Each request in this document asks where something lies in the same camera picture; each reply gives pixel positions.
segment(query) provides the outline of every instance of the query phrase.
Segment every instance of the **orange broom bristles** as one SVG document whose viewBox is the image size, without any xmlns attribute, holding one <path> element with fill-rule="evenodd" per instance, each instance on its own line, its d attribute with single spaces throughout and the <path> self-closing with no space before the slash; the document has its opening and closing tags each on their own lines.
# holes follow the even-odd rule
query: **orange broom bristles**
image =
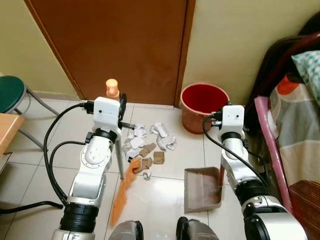
<svg viewBox="0 0 320 240">
<path fill-rule="evenodd" d="M 111 214 L 111 227 L 113 227 L 127 203 L 126 190 L 130 187 L 131 183 L 136 179 L 134 169 L 138 169 L 141 166 L 141 158 L 135 158 L 130 162 L 129 168 L 125 172 L 125 179 L 121 182 L 118 193 L 114 200 L 112 214 Z"/>
</svg>

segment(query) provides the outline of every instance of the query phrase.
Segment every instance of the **bed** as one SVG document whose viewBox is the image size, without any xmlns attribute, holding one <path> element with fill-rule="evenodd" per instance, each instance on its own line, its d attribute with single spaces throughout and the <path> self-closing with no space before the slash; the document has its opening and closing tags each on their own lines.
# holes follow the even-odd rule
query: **bed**
<svg viewBox="0 0 320 240">
<path fill-rule="evenodd" d="M 304 75 L 295 59 L 320 50 L 319 26 L 318 13 L 299 35 L 269 48 L 245 107 L 248 133 L 263 136 L 283 205 L 309 240 L 320 239 L 320 105 L 310 75 Z M 305 68 L 320 74 L 317 61 L 308 63 Z"/>
</svg>

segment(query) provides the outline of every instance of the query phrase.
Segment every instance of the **patterned pillowcase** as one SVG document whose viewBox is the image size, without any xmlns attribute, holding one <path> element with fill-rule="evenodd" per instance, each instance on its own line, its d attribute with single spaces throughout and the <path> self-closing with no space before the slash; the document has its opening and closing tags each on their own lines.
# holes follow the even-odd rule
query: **patterned pillowcase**
<svg viewBox="0 0 320 240">
<path fill-rule="evenodd" d="M 292 60 L 320 106 L 320 51 L 306 51 L 292 56 Z"/>
</svg>

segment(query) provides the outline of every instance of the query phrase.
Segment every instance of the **green stool seat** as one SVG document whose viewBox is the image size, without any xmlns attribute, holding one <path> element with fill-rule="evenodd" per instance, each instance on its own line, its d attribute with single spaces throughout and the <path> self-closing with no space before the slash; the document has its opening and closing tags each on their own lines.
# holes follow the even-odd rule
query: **green stool seat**
<svg viewBox="0 0 320 240">
<path fill-rule="evenodd" d="M 26 92 L 26 86 L 16 76 L 0 76 L 0 113 L 6 113 L 16 106 Z"/>
</svg>

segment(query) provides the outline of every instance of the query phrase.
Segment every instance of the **black cable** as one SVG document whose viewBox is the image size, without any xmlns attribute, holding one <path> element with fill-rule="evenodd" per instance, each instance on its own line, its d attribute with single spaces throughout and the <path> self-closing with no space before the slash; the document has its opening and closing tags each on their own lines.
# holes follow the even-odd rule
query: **black cable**
<svg viewBox="0 0 320 240">
<path fill-rule="evenodd" d="M 252 151 L 250 151 L 250 150 L 247 150 L 247 151 L 248 151 L 248 154 L 251 154 L 252 156 L 255 156 L 256 158 L 258 158 L 258 159 L 260 159 L 260 160 L 262 161 L 263 169 L 264 169 L 264 172 L 265 172 L 266 181 L 267 181 L 268 183 L 270 183 L 270 182 L 269 182 L 269 174 L 268 174 L 267 165 L 266 165 L 265 160 L 264 160 L 261 156 L 259 156 L 258 154 L 254 153 L 254 152 L 252 152 Z"/>
<path fill-rule="evenodd" d="M 203 120 L 202 123 L 202 129 L 204 134 L 206 135 L 206 137 L 213 142 L 214 144 L 218 145 L 220 148 L 224 149 L 225 151 L 227 151 L 228 153 L 230 153 L 231 155 L 233 155 L 234 157 L 236 157 L 237 159 L 239 159 L 244 165 L 246 165 L 252 172 L 254 172 L 254 174 L 260 179 L 260 181 L 263 183 L 263 185 L 265 185 L 266 187 L 268 187 L 268 183 L 266 182 L 266 180 L 249 164 L 247 163 L 244 159 L 242 159 L 239 155 L 237 155 L 236 153 L 234 153 L 233 151 L 231 151 L 229 148 L 225 147 L 224 145 L 222 145 L 220 142 L 214 140 L 211 136 L 209 136 L 208 131 L 206 130 L 206 123 L 208 121 L 208 119 L 213 118 L 213 115 L 209 115 L 206 116 Z"/>
<path fill-rule="evenodd" d="M 72 109 L 78 108 L 78 107 L 84 107 L 85 104 L 84 103 L 79 103 L 73 106 L 68 107 L 66 110 L 64 110 L 63 112 L 61 112 L 56 119 L 53 121 L 53 123 L 50 125 L 48 131 L 45 134 L 44 137 L 44 141 L 43 141 L 43 156 L 44 156 L 44 163 L 45 163 L 45 168 L 46 168 L 46 172 L 48 174 L 50 183 L 52 185 L 52 188 L 55 192 L 55 194 L 58 196 L 58 198 L 60 199 L 60 201 L 63 203 L 63 205 L 65 206 L 67 204 L 67 199 L 65 198 L 66 194 L 61 194 L 64 191 L 61 189 L 61 187 L 59 186 L 59 184 L 57 183 L 55 176 L 53 174 L 53 171 L 51 171 L 50 169 L 50 165 L 49 165 L 49 161 L 48 161 L 48 138 L 49 135 L 52 131 L 52 129 L 54 128 L 54 126 L 57 124 L 57 122 L 60 120 L 60 118 L 62 118 L 63 115 L 65 115 L 67 112 L 69 112 Z"/>
<path fill-rule="evenodd" d="M 61 146 L 63 145 L 66 145 L 66 144 L 78 144 L 78 145 L 86 145 L 85 142 L 80 142 L 80 141 L 64 141 L 64 142 L 61 142 L 59 143 L 57 146 L 55 146 L 55 148 L 52 150 L 52 153 L 50 155 L 50 162 L 49 162 L 49 168 L 50 168 L 50 172 L 53 176 L 52 180 L 54 182 L 55 185 L 57 185 L 57 181 L 56 181 L 56 178 L 55 178 L 55 175 L 54 175 L 54 171 L 53 171 L 53 162 L 54 162 L 54 157 L 55 157 L 55 154 L 56 154 L 56 151 L 58 150 L 58 148 L 60 148 Z M 64 193 L 63 190 L 61 190 L 61 188 L 59 189 L 58 188 L 58 191 L 60 192 L 60 194 L 63 196 L 63 198 L 65 200 L 67 200 L 67 195 Z"/>
<path fill-rule="evenodd" d="M 25 205 L 25 206 L 19 206 L 19 207 L 10 208 L 10 209 L 0 209 L 0 215 L 1 214 L 12 214 L 12 213 L 20 212 L 23 210 L 39 207 L 42 205 L 50 205 L 50 206 L 58 208 L 58 209 L 62 209 L 64 207 L 63 205 L 55 203 L 53 201 L 40 201 L 40 202 L 32 203 L 29 205 Z"/>
</svg>

